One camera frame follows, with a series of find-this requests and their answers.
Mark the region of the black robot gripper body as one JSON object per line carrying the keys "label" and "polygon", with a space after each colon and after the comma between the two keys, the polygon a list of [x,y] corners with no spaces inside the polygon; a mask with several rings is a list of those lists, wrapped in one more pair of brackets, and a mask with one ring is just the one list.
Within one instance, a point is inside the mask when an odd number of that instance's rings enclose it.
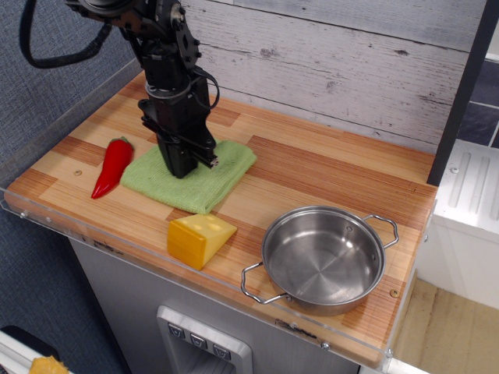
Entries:
{"label": "black robot gripper body", "polygon": [[207,81],[216,80],[196,66],[199,44],[185,23],[174,23],[165,40],[157,37],[143,43],[141,65],[148,98],[139,102],[139,108],[144,126],[180,139],[198,164],[214,168],[217,144],[206,121],[216,105],[210,102]]}

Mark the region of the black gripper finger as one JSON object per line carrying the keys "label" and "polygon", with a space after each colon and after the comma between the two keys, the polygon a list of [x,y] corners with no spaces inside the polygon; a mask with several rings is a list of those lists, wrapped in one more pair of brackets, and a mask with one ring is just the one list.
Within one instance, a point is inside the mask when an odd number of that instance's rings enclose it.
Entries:
{"label": "black gripper finger", "polygon": [[162,132],[158,132],[156,137],[161,156],[173,176],[184,178],[197,168],[198,161],[180,139]]}

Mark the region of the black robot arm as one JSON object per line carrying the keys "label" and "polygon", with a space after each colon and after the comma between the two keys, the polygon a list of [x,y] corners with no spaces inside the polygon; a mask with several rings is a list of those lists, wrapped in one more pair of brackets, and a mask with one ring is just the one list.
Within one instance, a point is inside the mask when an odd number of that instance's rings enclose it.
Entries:
{"label": "black robot arm", "polygon": [[190,33],[178,1],[69,1],[81,16],[116,26],[144,70],[148,97],[138,103],[168,170],[184,178],[204,164],[218,165],[207,118],[215,78],[197,66],[200,42]]}

